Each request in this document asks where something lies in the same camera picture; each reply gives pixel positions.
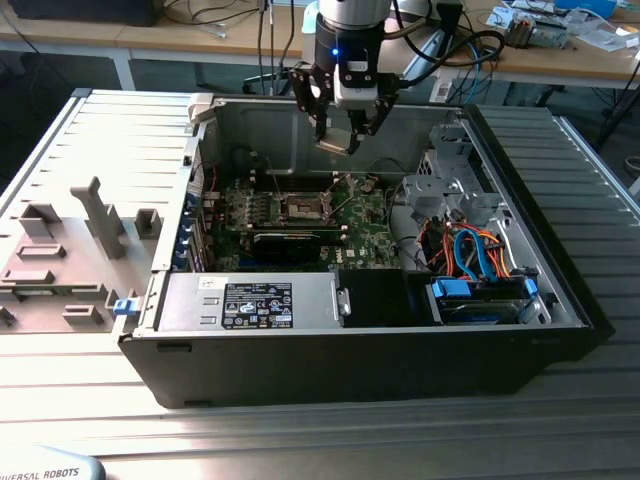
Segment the power supply label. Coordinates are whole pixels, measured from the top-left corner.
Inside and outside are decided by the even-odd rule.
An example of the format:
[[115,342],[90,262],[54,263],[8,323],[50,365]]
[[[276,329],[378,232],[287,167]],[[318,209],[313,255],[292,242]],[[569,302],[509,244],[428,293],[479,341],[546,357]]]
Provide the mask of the power supply label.
[[290,283],[227,283],[222,326],[227,330],[293,328]]

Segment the power cable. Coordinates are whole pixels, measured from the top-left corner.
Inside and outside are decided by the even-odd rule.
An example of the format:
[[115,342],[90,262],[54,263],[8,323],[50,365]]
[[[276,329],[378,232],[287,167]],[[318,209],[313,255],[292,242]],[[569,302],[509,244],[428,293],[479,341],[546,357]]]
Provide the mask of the power cable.
[[264,90],[264,68],[262,66],[262,24],[264,23],[264,10],[260,10],[260,20],[258,23],[258,66],[260,67],[260,86],[262,95],[266,95]]
[[461,50],[462,48],[467,46],[469,44],[469,42],[472,42],[472,41],[474,41],[476,39],[480,39],[480,38],[483,38],[483,37],[495,38],[500,42],[500,44],[491,53],[487,53],[485,55],[482,55],[482,56],[478,57],[474,61],[456,62],[455,66],[472,66],[472,65],[476,65],[476,64],[479,64],[479,63],[486,62],[488,60],[492,60],[494,58],[497,58],[498,55],[500,54],[500,52],[502,52],[502,50],[505,47],[504,36],[502,34],[498,33],[498,32],[494,32],[493,30],[482,30],[480,32],[475,32],[475,33],[472,33],[471,35],[465,37],[460,42],[456,43],[444,55],[442,55],[442,57],[440,57],[437,62],[435,62],[433,65],[431,65],[431,67],[428,70],[426,70],[422,74],[418,75],[416,78],[414,78],[412,80],[402,80],[399,83],[400,88],[409,88],[409,87],[414,87],[414,86],[418,85],[420,82],[422,82],[423,80],[425,80],[426,78],[431,76],[431,74],[433,74],[433,72],[435,72],[438,68],[440,68],[442,65],[444,65],[445,62],[449,58],[451,58],[452,56],[457,54],[459,50]]
[[198,18],[200,15],[202,15],[203,13],[206,12],[213,12],[216,10],[225,10],[227,8],[231,8],[232,6],[234,6],[236,3],[238,2],[238,0],[232,0],[230,3],[227,3],[226,5],[223,5],[221,7],[207,7],[207,8],[201,8],[200,10],[197,10],[194,13],[191,13],[191,8],[188,8],[189,10],[189,14],[191,15],[191,20],[195,20],[196,18]]
[[289,52],[289,48],[291,47],[291,43],[293,43],[293,37],[296,32],[296,18],[295,18],[295,3],[294,0],[291,0],[289,6],[290,14],[291,14],[291,31],[289,32],[289,39],[287,40],[287,44],[284,46],[284,50],[282,51],[282,56],[280,57],[280,62],[278,63],[278,79],[276,80],[276,93],[278,95],[280,92],[280,77],[284,73],[284,59]]
[[258,10],[260,10],[259,8],[251,8],[249,10],[243,10],[242,12],[237,12],[237,13],[234,13],[232,15],[228,15],[228,16],[223,17],[223,18],[216,18],[215,20],[207,20],[206,22],[184,22],[184,21],[182,21],[182,20],[180,20],[178,18],[174,18],[171,15],[169,15],[168,7],[170,5],[173,5],[173,4],[167,5],[167,7],[165,7],[165,9],[164,9],[164,16],[168,20],[171,20],[173,23],[177,23],[179,25],[192,25],[192,26],[211,25],[212,23],[219,23],[219,22],[223,22],[225,20],[231,20],[232,18],[236,18],[236,17],[239,17],[241,15],[252,14],[252,13],[255,13]]
[[270,36],[271,36],[271,95],[275,95],[276,94],[276,87],[275,87],[275,67],[274,67],[274,53],[273,53],[273,38],[274,38],[274,30],[275,30],[275,24],[273,21],[273,0],[269,0],[269,25],[270,25]]
[[[398,22],[398,26],[400,27],[400,30],[402,31],[402,30],[404,30],[404,26],[403,26],[402,16],[400,15],[400,7],[398,6],[398,0],[393,0],[393,9],[394,9],[394,12],[395,12],[395,15],[396,15],[396,21]],[[447,60],[453,56],[453,54],[450,54],[450,52],[453,52],[455,54],[461,48],[461,47],[459,47],[460,42],[458,44],[454,45],[448,52],[446,52],[442,56],[442,58],[437,59],[437,58],[431,57],[430,55],[427,55],[426,53],[422,52],[422,50],[420,50],[411,41],[411,39],[408,36],[404,36],[404,39],[405,39],[405,42],[407,42],[407,45],[409,45],[409,47],[411,48],[411,50],[413,50],[413,52],[416,55],[418,55],[420,58],[423,58],[424,60],[427,60],[427,61],[429,61],[429,62],[431,62],[433,64],[437,64],[438,62],[442,61],[441,63],[439,63],[439,65],[437,67],[437,68],[439,68],[442,65],[445,65],[445,66],[448,66],[448,67],[468,67],[468,66],[472,66],[472,65],[478,65],[478,64],[483,63],[483,62],[485,62],[487,60],[491,60],[493,58],[496,58],[498,56],[498,54],[504,48],[505,43],[504,43],[504,36],[502,34],[498,33],[498,32],[494,32],[493,30],[482,30],[482,31],[477,32],[477,33],[476,32],[472,32],[471,35],[465,37],[462,40],[462,42],[461,42],[462,46],[464,46],[466,44],[469,44],[469,42],[471,42],[472,40],[475,40],[475,39],[478,39],[478,38],[481,38],[481,37],[494,37],[494,38],[497,38],[500,41],[500,46],[496,49],[495,52],[492,52],[489,55],[485,55],[485,56],[479,57],[479,58],[477,58],[475,60],[464,61],[464,62],[447,62]]]

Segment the gray plastic panel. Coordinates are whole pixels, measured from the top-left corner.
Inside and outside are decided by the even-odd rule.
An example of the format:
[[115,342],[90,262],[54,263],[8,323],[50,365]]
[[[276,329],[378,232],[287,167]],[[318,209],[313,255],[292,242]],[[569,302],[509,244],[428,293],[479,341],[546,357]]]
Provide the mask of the gray plastic panel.
[[638,319],[640,222],[624,187],[548,110],[480,111],[605,313]]
[[[12,196],[3,195],[0,278],[8,270],[12,274],[43,270],[51,271],[55,277],[52,286],[103,286],[115,290],[119,297],[125,297],[131,289],[144,292],[157,240],[140,239],[135,218],[140,209],[155,210],[161,218],[170,212],[169,202],[178,188],[176,175],[191,137],[188,101],[185,94],[132,95],[100,90],[87,98],[73,99],[47,133],[46,148],[16,176]],[[93,177],[99,179],[98,195],[104,203],[101,209],[111,205],[109,211],[113,213],[115,208],[124,227],[109,229],[106,233],[111,235],[106,244],[93,235],[104,236],[105,232],[95,225],[91,231],[87,228],[87,210],[70,192],[74,187],[86,187]],[[40,210],[46,205],[56,216],[56,221],[40,218],[36,208],[31,212],[36,218],[26,218],[41,222],[50,233],[49,238],[25,235],[18,220],[26,207],[34,204]],[[105,228],[113,217],[103,219]],[[66,254],[18,255],[36,242],[37,246],[61,245]],[[110,246],[120,247],[117,255],[109,255],[112,259],[105,251]],[[69,289],[64,294],[60,292],[52,294],[47,288],[35,288],[21,302],[5,297],[9,300],[3,300],[2,306],[15,321],[11,327],[0,324],[0,334],[111,330],[112,315],[105,308],[104,299],[80,298],[82,294],[69,294]],[[104,322],[70,324],[64,318],[65,306],[74,302],[94,305]]]

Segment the black cable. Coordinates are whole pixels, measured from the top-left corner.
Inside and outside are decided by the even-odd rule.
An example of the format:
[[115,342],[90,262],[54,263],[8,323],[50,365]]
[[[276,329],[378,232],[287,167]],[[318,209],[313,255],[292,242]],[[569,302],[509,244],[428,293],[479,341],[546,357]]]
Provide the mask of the black cable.
[[291,31],[289,32],[289,39],[287,40],[287,44],[284,46],[284,50],[282,51],[282,56],[280,57],[280,62],[278,63],[278,79],[276,80],[276,93],[275,95],[279,95],[280,91],[280,77],[284,73],[284,59],[289,52],[289,48],[291,47],[291,43],[293,43],[293,37],[296,32],[296,18],[295,18],[295,3],[294,0],[291,0],[290,3],[290,13],[291,13]]
[[260,10],[260,20],[258,24],[258,65],[260,66],[260,86],[262,87],[262,94],[265,94],[264,90],[264,69],[262,68],[262,23],[264,22],[264,10]]
[[195,20],[195,19],[196,19],[196,18],[198,18],[200,15],[202,15],[203,13],[206,13],[206,12],[213,12],[213,11],[216,11],[216,10],[224,10],[224,9],[226,9],[226,8],[230,8],[230,7],[232,7],[233,5],[235,5],[237,1],[238,1],[238,0],[232,0],[232,1],[231,1],[231,3],[228,3],[228,4],[226,4],[226,5],[223,5],[222,7],[207,7],[207,8],[201,8],[200,10],[198,10],[198,11],[196,11],[196,12],[194,12],[194,13],[191,13],[191,10],[189,9],[189,14],[191,15],[191,20]]
[[276,86],[275,86],[275,64],[274,64],[274,53],[273,53],[273,38],[274,38],[274,30],[275,30],[275,22],[273,21],[273,0],[269,0],[269,24],[270,24],[270,35],[271,35],[271,95],[276,94]]
[[207,20],[206,22],[183,22],[182,20],[178,20],[177,18],[173,18],[171,17],[168,12],[167,9],[165,8],[164,10],[164,16],[168,19],[171,20],[173,23],[177,23],[179,25],[193,25],[193,26],[199,26],[199,25],[210,25],[212,23],[218,23],[218,22],[223,22],[225,20],[231,20],[232,18],[236,18],[239,17],[240,15],[246,15],[247,13],[251,14],[254,12],[257,12],[259,10],[259,8],[252,8],[249,10],[243,10],[242,12],[238,12],[238,13],[234,13],[233,15],[229,15],[227,17],[224,18],[216,18],[215,20]]
[[[613,133],[613,130],[617,127],[617,125],[622,120],[621,116],[620,116],[620,118],[618,118],[619,116],[615,115],[615,112],[616,112],[616,109],[618,108],[618,106],[622,103],[622,101],[623,101],[623,99],[625,97],[625,94],[629,91],[629,87],[631,86],[631,84],[635,80],[636,75],[638,74],[638,70],[640,70],[640,60],[638,60],[638,62],[636,63],[636,66],[633,69],[633,73],[631,74],[631,77],[629,78],[629,81],[627,82],[627,84],[625,85],[624,89],[622,90],[622,93],[620,93],[620,95],[618,95],[618,99],[613,104],[613,107],[611,108],[611,111],[609,112],[609,115],[607,115],[607,117],[605,118],[604,122],[602,122],[602,126],[600,127],[600,132],[598,133],[598,138],[596,139],[596,142],[595,142],[596,151],[598,151],[602,147],[602,145],[607,140],[609,135],[611,135],[611,133]],[[613,121],[613,123],[614,123],[614,125],[612,127],[609,126],[609,122],[611,122],[611,121]]]
[[446,100],[445,103],[451,103],[453,99],[456,98],[456,95],[458,95],[458,103],[462,103],[462,95],[466,93],[466,91],[464,90],[464,84],[469,79],[469,75],[471,75],[471,71],[474,68],[475,67],[469,67],[469,69],[467,70],[467,73],[462,79],[462,82],[460,82],[460,84],[457,87],[453,87],[453,92],[450,94],[449,98]]
[[27,37],[25,37],[23,35],[23,33],[18,30],[18,27],[16,27],[11,20],[9,20],[9,17],[7,17],[7,15],[4,13],[4,10],[2,9],[2,7],[0,7],[0,13],[2,13],[3,18],[5,19],[5,21],[9,24],[9,26],[13,29],[14,32],[16,32],[18,34],[18,36],[20,36],[20,38],[27,44],[29,45],[29,48],[31,48],[31,50],[33,50],[36,54],[38,54],[40,56],[40,58],[42,58],[43,62],[47,64],[47,66],[53,71],[53,73],[56,74],[56,76],[62,80],[67,87],[69,87],[71,90],[74,89],[74,86],[71,85],[71,83],[69,83],[69,81],[67,81],[66,78],[64,78],[62,76],[62,74],[58,71],[57,68],[55,68],[51,63],[49,63],[49,60],[47,60],[47,57],[45,57],[34,45],[33,43],[31,43],[29,41],[29,39]]
[[607,107],[612,108],[613,104],[611,103],[611,98],[607,98],[599,89],[592,88],[591,91],[595,94],[596,97],[600,99],[602,103],[604,103]]
[[[429,3],[429,10],[427,11],[427,15],[424,17],[425,20],[429,20],[431,18],[431,15],[433,14],[433,4],[431,3],[431,0],[427,0]],[[396,22],[398,23],[398,28],[400,28],[400,30],[402,30],[404,28],[403,25],[403,21],[402,21],[402,15],[400,14],[400,7],[398,5],[398,0],[393,0],[393,11],[396,14]],[[405,35],[404,37],[404,41],[405,43],[409,46],[409,48],[411,50],[413,50],[413,53],[415,53],[416,55],[418,55],[420,58],[423,58],[429,62],[435,62],[435,58],[430,57],[429,55],[425,54],[422,50],[420,50],[415,43],[413,43],[413,41],[409,38],[409,35]]]
[[[484,76],[484,78],[481,78],[478,81],[478,83],[476,84],[476,91],[474,93],[474,96],[475,95],[479,95],[479,94],[481,94],[483,92],[487,93],[489,88],[491,87],[491,83],[493,82],[493,72],[495,71],[496,65],[492,61],[489,61],[489,65],[491,66],[491,70]],[[458,88],[460,88],[460,90],[458,90],[458,88],[454,87],[454,89],[456,91],[453,93],[453,95],[447,101],[447,103],[449,103],[449,101],[458,93],[460,94],[460,98],[462,98],[462,95],[465,95],[465,94],[467,94],[467,93],[469,93],[471,91],[471,89],[473,88],[473,85],[471,85],[471,86],[469,86],[469,87],[467,87],[465,89],[462,89],[461,87],[462,87],[462,85],[460,85],[458,87]]]
[[393,195],[391,195],[391,203],[389,204],[389,210],[387,211],[387,228],[389,229],[389,233],[393,238],[393,230],[391,229],[391,213],[393,212],[393,204],[396,201],[396,197],[398,196],[398,192],[402,188],[402,182],[398,183],[398,186],[393,191]]
[[622,90],[622,93],[618,96],[618,100],[613,104],[613,110],[615,110],[616,107],[618,105],[620,105],[620,103],[622,103],[622,99],[623,99],[625,93],[629,91],[629,87],[631,86],[633,81],[636,79],[636,75],[638,74],[638,69],[640,69],[640,60],[638,60],[638,63],[636,63],[636,68],[633,69],[633,73],[631,74],[631,78],[629,79],[627,84],[624,86],[624,89]]
[[486,55],[483,55],[483,56],[477,58],[473,62],[456,62],[456,66],[476,65],[478,63],[486,62],[487,60],[492,60],[492,59],[498,57],[498,55],[500,54],[500,52],[502,52],[502,50],[504,49],[504,46],[505,46],[504,36],[502,34],[500,34],[498,32],[494,32],[493,30],[482,30],[480,32],[472,33],[471,35],[469,35],[468,37],[465,37],[462,41],[456,43],[453,47],[451,47],[442,57],[440,57],[438,59],[437,62],[435,62],[433,65],[431,65],[431,68],[429,68],[426,72],[423,72],[421,75],[418,75],[416,78],[414,78],[412,80],[402,80],[399,83],[399,88],[415,87],[420,82],[422,82],[424,79],[428,78],[438,68],[440,68],[442,65],[444,65],[444,63],[449,58],[451,58],[453,55],[458,53],[458,50],[460,50],[463,47],[465,47],[469,42],[471,42],[473,40],[476,40],[478,38],[482,38],[482,37],[493,37],[493,38],[496,38],[500,42],[500,45],[493,52],[488,53]]
[[404,174],[405,174],[405,175],[411,175],[411,174],[409,173],[409,171],[408,171],[404,166],[402,166],[402,164],[401,164],[398,160],[396,160],[395,158],[392,158],[392,157],[380,157],[380,158],[376,158],[375,160],[373,160],[373,161],[369,164],[369,166],[367,167],[367,174],[372,173],[372,172],[371,172],[371,168],[372,168],[376,163],[378,163],[378,162],[382,162],[382,161],[391,162],[391,163],[393,163],[396,167],[398,167],[400,170],[402,170],[402,171],[404,172]]
[[[403,22],[402,22],[402,17],[400,15],[400,7],[398,6],[398,0],[393,0],[393,9],[396,15],[396,21],[398,22],[398,26],[400,27],[400,29],[403,29]],[[497,38],[500,41],[500,46],[496,49],[495,52],[489,54],[489,55],[485,55],[484,57],[480,57],[474,60],[469,60],[469,61],[465,61],[465,62],[447,62],[447,60],[449,58],[451,58],[453,56],[453,54],[457,53],[458,50],[460,50],[461,46],[464,46],[466,44],[470,44],[470,42],[473,42],[474,40],[481,38],[481,37],[494,37]],[[442,58],[437,59],[434,57],[431,57],[427,54],[425,54],[424,52],[422,52],[422,50],[420,50],[418,47],[416,47],[416,45],[411,41],[411,39],[408,37],[408,35],[403,37],[405,39],[405,42],[407,42],[407,45],[409,45],[409,47],[411,48],[411,50],[413,50],[413,52],[418,55],[420,58],[423,58],[424,60],[427,60],[431,63],[438,64],[438,66],[436,67],[439,68],[442,65],[445,65],[447,67],[469,67],[472,65],[477,65],[479,63],[483,63],[486,62],[487,60],[491,60],[495,57],[497,57],[497,55],[502,51],[502,49],[504,48],[504,36],[498,32],[494,32],[493,30],[482,30],[480,32],[477,33],[471,33],[471,35],[465,37],[462,42],[457,43],[456,45],[454,45],[449,51],[447,51]]]

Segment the wooden table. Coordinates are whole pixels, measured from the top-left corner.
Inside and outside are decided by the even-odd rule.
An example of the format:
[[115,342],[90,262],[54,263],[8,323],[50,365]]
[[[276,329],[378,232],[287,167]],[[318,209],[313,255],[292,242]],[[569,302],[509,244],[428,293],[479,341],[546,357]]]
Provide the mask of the wooden table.
[[[192,10],[217,5],[216,0],[192,0]],[[468,1],[468,14],[476,30],[483,28],[491,9],[497,0]],[[238,1],[229,9],[203,14],[201,20],[214,20],[246,10],[253,2]],[[6,0],[0,0],[0,7],[11,23],[17,27],[43,53],[67,55],[87,55],[111,58],[118,72],[123,89],[134,90],[129,61],[152,59],[187,61],[200,63],[258,63],[256,13],[243,15],[225,21],[226,38],[220,38],[201,30],[199,27],[180,25],[167,18],[161,19],[151,28],[131,27],[117,24],[94,24],[86,22],[65,22],[53,20],[18,19]],[[186,2],[179,1],[169,13],[177,19],[188,20]],[[285,61],[292,65],[302,56],[302,34],[300,33],[303,9],[295,9],[295,35]],[[289,9],[275,8],[276,57],[280,57],[290,31]],[[617,11],[611,19],[614,23],[640,23],[640,14]],[[11,25],[0,16],[0,49],[31,51]],[[265,16],[263,32],[263,55],[269,52],[268,15]],[[497,80],[578,85],[601,88],[622,88],[629,79],[635,60],[634,50],[624,49],[607,53],[572,38],[563,49],[529,48],[516,50],[506,48],[494,73]],[[402,40],[385,42],[381,69],[402,72],[413,53]],[[439,71],[441,83],[450,82],[465,75],[467,68],[442,68]]]

